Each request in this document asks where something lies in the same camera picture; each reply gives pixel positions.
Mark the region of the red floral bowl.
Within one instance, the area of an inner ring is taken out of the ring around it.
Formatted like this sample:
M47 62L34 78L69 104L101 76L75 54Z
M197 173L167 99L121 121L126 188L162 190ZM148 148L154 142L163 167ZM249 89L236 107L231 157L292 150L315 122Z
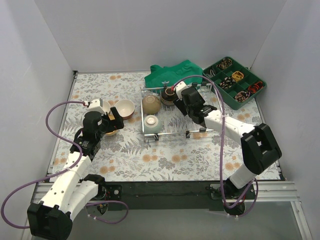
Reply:
M130 119L135 112L135 104L129 99L119 100L114 106L124 120Z

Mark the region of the pale beige white bowl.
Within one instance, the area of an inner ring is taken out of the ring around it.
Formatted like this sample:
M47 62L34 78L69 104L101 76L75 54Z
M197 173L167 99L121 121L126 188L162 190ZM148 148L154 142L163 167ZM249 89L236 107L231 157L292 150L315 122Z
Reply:
M102 110L106 113L109 114L111 111L111 105L109 104L108 101L102 100Z

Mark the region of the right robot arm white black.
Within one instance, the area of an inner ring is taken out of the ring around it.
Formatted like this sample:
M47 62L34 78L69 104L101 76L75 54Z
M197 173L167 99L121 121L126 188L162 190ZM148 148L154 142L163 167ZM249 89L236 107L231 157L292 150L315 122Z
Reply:
M174 104L183 115L205 129L221 132L222 140L228 137L241 145L243 164L222 182L222 194L232 199L239 198L249 182L282 157L282 151L267 124L248 124L224 115L216 107L205 104L193 86L176 86L174 91L177 94Z

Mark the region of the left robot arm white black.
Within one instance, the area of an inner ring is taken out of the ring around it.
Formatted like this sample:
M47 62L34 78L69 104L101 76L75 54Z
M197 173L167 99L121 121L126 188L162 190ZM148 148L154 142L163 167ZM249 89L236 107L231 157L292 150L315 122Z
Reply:
M88 175L79 187L84 171L91 165L107 134L124 128L124 120L115 107L111 107L113 119L108 113L91 110L84 115L80 128L71 142L72 146L62 174L38 203L27 209L30 232L46 240L66 240L77 214L91 200L106 196L104 177Z

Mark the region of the dark brown patterned bowl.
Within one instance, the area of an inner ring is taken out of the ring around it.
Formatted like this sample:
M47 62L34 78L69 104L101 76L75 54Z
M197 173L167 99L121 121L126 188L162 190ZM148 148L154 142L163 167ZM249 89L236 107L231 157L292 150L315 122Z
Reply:
M176 98L177 98L177 94L175 93L174 90L172 90L171 87L167 87L166 89L164 89L160 95L160 101L162 102L162 104L169 107L175 105L174 100Z

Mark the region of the mint green dotted bowl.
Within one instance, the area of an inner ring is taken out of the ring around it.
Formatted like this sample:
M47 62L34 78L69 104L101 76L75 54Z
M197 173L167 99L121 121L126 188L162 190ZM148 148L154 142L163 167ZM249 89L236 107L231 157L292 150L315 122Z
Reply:
M144 134L158 134L162 126L162 122L155 115L147 115L143 120Z

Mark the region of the green cloth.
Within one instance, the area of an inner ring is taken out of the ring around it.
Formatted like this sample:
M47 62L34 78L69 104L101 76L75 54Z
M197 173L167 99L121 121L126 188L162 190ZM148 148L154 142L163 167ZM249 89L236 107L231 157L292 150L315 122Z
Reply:
M190 60L184 60L181 63L173 66L161 67L159 65L151 65L150 74L144 77L145 87L163 87L164 82L167 82L167 86L170 87L180 79L202 74L203 69Z

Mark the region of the green divided organizer tray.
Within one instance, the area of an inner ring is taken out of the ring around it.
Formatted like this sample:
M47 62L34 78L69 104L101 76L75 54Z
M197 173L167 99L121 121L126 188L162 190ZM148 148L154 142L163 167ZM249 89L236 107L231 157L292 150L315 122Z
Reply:
M223 57L202 71L217 86L224 102L238 110L258 96L267 83L230 56Z

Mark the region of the floral patterned table mat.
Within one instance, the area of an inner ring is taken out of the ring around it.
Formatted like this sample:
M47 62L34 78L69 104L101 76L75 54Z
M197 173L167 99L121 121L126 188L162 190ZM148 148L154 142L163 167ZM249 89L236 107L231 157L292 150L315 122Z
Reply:
M71 100L95 98L114 105L128 99L135 105L133 116L124 128L105 137L86 174L99 174L107 181L205 181L233 174L242 164L239 144L218 132L162 136L145 142L142 133L141 90L144 72L79 74Z

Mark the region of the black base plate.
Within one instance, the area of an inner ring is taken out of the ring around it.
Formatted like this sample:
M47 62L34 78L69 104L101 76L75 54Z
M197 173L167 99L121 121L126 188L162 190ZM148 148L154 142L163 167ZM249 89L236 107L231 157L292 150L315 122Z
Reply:
M130 210L205 209L223 211L221 199L212 199L209 187L216 181L106 182L108 200L119 200Z

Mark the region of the aluminium front rail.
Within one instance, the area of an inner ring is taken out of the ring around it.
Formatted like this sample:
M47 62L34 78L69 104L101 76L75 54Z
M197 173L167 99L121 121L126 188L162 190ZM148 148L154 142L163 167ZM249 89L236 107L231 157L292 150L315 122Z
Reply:
M52 182L37 183L31 202L40 201L52 185ZM300 200L300 195L293 181L258 181L257 202L299 202Z

